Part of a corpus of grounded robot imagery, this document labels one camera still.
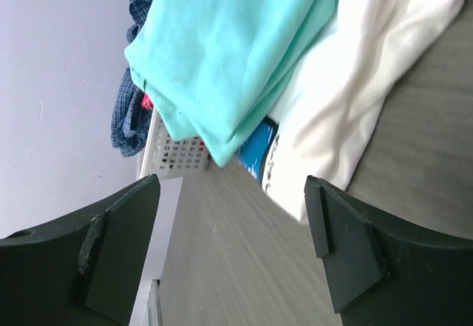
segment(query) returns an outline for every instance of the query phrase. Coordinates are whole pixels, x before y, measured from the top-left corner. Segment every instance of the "perforated basket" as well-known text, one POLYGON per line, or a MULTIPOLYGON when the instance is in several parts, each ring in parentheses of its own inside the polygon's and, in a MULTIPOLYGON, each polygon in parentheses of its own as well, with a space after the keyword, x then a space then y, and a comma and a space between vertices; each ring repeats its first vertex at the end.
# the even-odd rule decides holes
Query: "perforated basket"
POLYGON ((160 179, 184 177, 207 168, 208 150, 203 141, 173 141, 157 110, 153 111, 140 176, 156 174, 160 179))

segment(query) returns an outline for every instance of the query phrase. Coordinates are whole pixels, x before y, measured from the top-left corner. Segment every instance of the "blue fabric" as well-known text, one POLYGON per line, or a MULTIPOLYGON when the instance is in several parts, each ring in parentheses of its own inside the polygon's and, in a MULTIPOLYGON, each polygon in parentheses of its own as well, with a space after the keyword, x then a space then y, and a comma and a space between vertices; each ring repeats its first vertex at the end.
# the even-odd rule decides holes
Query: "blue fabric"
MULTIPOLYGON (((130 0, 129 12, 135 24, 126 32, 129 44, 134 41, 145 24, 153 0, 130 0)), ((133 84, 127 68, 118 90, 112 114, 112 146, 120 149, 122 156, 130 157, 146 145, 152 111, 142 108, 143 92, 133 84)))
POLYGON ((262 122, 338 0, 154 0, 125 50, 174 140, 224 166, 262 122))
POLYGON ((271 119, 264 119, 236 153, 240 164, 258 182, 262 182, 268 150, 277 133, 277 125, 271 119))

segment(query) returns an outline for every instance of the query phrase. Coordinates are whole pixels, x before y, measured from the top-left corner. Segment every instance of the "laundry basket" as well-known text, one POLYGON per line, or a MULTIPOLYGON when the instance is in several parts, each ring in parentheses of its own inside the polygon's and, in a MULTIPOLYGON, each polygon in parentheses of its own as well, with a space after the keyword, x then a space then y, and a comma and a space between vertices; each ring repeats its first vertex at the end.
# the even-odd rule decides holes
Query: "laundry basket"
POLYGON ((203 171, 209 162, 208 150, 199 137, 174 141, 156 109, 148 132, 141 177, 156 174, 160 179, 189 176, 203 171))

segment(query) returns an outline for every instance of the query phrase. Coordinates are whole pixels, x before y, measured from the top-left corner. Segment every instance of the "gray wooden surface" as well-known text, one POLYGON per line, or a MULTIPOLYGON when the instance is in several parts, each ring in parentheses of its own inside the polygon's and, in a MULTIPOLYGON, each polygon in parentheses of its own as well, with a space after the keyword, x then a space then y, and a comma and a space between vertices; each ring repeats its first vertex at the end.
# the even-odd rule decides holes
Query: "gray wooden surface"
MULTIPOLYGON (((392 91, 349 192, 473 239, 473 8, 392 91)), ((236 162, 184 179, 160 285, 163 326, 332 326, 310 231, 236 162)))

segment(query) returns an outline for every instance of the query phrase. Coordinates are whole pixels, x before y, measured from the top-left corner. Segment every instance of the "wall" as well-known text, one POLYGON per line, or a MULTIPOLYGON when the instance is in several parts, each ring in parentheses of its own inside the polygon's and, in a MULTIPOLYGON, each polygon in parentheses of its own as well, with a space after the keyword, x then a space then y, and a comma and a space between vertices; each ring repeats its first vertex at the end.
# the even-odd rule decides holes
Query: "wall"
MULTIPOLYGON (((136 178, 112 149, 128 0, 0 0, 0 238, 104 198, 136 178)), ((132 325, 160 277, 181 180, 163 182, 132 325)))

